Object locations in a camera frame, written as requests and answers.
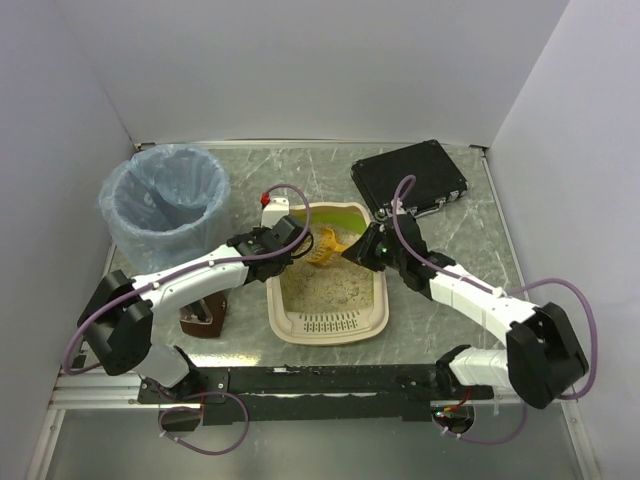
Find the orange litter scoop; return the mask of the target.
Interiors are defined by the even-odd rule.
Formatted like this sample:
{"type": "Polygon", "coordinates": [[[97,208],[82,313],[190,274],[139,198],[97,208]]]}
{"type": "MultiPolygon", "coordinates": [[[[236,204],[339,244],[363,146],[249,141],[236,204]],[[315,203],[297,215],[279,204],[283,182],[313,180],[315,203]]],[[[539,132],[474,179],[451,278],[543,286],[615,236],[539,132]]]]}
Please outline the orange litter scoop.
{"type": "Polygon", "coordinates": [[[335,231],[330,227],[322,227],[320,230],[320,243],[314,255],[307,262],[314,266],[327,265],[334,255],[342,254],[349,248],[337,240],[335,231]]]}

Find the beige green litter box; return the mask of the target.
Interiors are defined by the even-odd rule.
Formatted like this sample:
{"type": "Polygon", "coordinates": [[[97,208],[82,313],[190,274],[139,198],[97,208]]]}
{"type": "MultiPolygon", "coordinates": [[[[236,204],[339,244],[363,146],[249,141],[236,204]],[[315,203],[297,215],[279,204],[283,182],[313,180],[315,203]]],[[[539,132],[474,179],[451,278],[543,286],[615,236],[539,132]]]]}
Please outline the beige green litter box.
{"type": "Polygon", "coordinates": [[[270,326],[282,340],[300,345],[340,345],[378,335],[388,322],[386,278],[359,267],[341,254],[324,266],[307,262],[320,243],[322,227],[352,245],[370,223],[358,203],[311,205],[310,237],[295,252],[292,265],[267,281],[270,326]]]}

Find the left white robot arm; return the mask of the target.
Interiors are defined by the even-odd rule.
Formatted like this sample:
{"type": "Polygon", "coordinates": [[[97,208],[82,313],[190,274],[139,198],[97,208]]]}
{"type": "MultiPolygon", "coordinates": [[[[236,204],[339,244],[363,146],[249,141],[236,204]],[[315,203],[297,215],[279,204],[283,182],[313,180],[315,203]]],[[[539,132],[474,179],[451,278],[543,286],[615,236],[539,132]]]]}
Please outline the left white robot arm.
{"type": "Polygon", "coordinates": [[[211,294],[281,274],[309,224],[289,214],[165,271],[132,278],[111,272],[81,314],[76,338],[89,344],[107,375],[135,372],[173,388],[193,377],[196,367],[179,347],[152,342],[154,321],[211,294]]]}

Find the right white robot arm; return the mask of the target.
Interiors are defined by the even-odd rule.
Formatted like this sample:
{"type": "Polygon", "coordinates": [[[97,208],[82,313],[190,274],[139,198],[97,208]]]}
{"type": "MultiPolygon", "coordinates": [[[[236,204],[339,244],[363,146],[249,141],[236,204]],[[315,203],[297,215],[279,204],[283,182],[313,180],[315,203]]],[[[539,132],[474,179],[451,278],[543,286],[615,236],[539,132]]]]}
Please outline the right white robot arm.
{"type": "Polygon", "coordinates": [[[439,366],[456,385],[510,389],[529,406],[543,409],[589,373],[560,306],[539,306],[477,279],[429,249],[408,214],[371,223],[342,256],[374,272],[397,271],[410,290],[452,308],[501,343],[496,350],[461,345],[443,355],[439,366]]]}

